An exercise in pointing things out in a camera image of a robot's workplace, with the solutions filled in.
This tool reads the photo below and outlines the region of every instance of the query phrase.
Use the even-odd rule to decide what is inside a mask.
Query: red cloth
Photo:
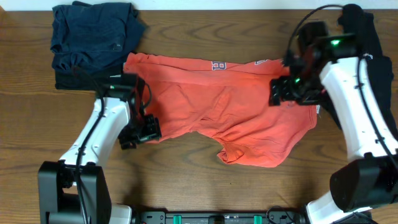
[[[241,65],[130,54],[124,73],[150,85],[146,112],[158,117],[161,141],[198,131],[224,146],[218,157],[227,164],[275,167],[317,122],[315,106],[268,106],[270,80],[289,74],[280,60]]]

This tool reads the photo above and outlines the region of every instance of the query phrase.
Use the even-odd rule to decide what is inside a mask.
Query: wood grain
[[[142,11],[148,30],[137,51],[236,63],[280,58],[306,13]],[[397,11],[373,13],[384,53],[397,62]],[[312,19],[337,32],[338,15],[322,11]],[[0,223],[38,223],[37,171],[43,161],[59,159],[79,135],[93,93],[54,88],[51,12],[5,12],[0,22]],[[392,91],[398,117],[398,79]],[[227,166],[216,157],[220,150],[197,133],[131,151],[116,145],[106,168],[111,198],[170,211],[301,207],[324,194],[330,175],[346,164],[342,132],[324,111],[279,167]],[[397,223],[397,208],[376,209],[374,219]]]

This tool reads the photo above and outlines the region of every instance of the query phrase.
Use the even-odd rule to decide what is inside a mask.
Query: black cloth
[[[377,101],[384,121],[392,135],[398,140],[398,130],[391,113],[391,84],[394,79],[392,63],[389,57],[382,54],[382,49],[373,23],[374,16],[364,12],[355,4],[345,5],[343,15],[338,19],[343,26],[344,33],[354,33],[358,42],[363,46],[365,59],[368,64],[368,76],[374,97]],[[331,101],[321,104],[340,127],[336,111]]]
[[[115,67],[126,61],[145,30],[136,19],[137,15],[131,3],[89,5],[75,1],[72,5],[55,6],[50,48],[54,53],[55,87],[93,89],[87,80],[72,74],[73,66],[80,67],[93,78],[100,77],[100,82],[116,81],[109,77],[121,74]]]

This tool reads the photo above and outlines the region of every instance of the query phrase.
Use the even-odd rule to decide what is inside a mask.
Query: green indicator light
[[[340,43],[340,40],[332,40],[330,42],[333,46],[337,46]]]

